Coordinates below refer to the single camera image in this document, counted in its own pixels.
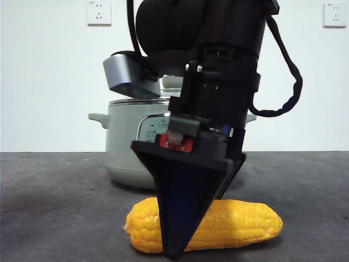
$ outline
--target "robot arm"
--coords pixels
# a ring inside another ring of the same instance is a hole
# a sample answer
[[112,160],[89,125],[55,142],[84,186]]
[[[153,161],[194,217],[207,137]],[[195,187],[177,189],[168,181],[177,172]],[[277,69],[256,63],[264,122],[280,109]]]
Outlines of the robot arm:
[[[110,89],[136,98],[157,97],[158,78],[184,77],[180,97],[170,100],[169,131],[155,143],[131,145],[154,177],[169,258],[184,251],[212,201],[222,197],[244,163],[248,110],[279,116],[299,99],[303,81],[272,18],[278,12],[276,0],[145,0],[135,28],[133,1],[128,0],[135,51],[116,53],[104,62]],[[253,105],[266,24],[296,79],[293,97],[277,111]],[[147,57],[141,56],[137,38]]]

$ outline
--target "white wall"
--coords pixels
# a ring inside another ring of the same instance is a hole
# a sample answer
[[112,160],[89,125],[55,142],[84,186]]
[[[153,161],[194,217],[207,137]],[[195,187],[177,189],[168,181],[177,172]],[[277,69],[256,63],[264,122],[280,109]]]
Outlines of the white wall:
[[[85,0],[1,1],[2,151],[104,150],[105,131],[87,114],[121,97],[107,89],[102,61],[132,49],[125,3],[113,1],[112,27],[87,27]],[[244,149],[349,150],[349,29],[322,28],[323,1],[279,3],[304,91],[290,113],[249,124]],[[258,71],[257,108],[279,108],[293,78],[268,30]]]

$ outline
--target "control panel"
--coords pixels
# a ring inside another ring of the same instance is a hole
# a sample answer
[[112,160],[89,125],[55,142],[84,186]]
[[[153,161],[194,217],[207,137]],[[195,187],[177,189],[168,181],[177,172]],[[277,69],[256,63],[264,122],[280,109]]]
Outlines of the control panel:
[[169,116],[155,115],[144,118],[139,125],[137,138],[138,141],[155,142],[157,134],[165,134],[169,127]]

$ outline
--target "rice cooker handle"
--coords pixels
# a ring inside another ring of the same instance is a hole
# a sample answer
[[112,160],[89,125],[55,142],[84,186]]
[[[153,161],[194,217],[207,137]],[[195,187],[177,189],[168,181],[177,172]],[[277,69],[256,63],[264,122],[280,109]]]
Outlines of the rice cooker handle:
[[88,114],[88,119],[98,121],[102,124],[104,129],[108,129],[110,123],[110,116],[104,114]]

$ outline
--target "dark tabletop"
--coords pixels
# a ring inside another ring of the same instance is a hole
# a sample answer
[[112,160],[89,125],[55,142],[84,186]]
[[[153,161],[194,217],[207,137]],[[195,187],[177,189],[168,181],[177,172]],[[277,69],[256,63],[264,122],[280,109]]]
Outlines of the dark tabletop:
[[[103,153],[1,154],[1,261],[168,261],[134,250],[123,230],[154,195],[112,182]],[[223,198],[261,202],[284,221],[279,237],[182,261],[349,261],[349,152],[260,152]]]

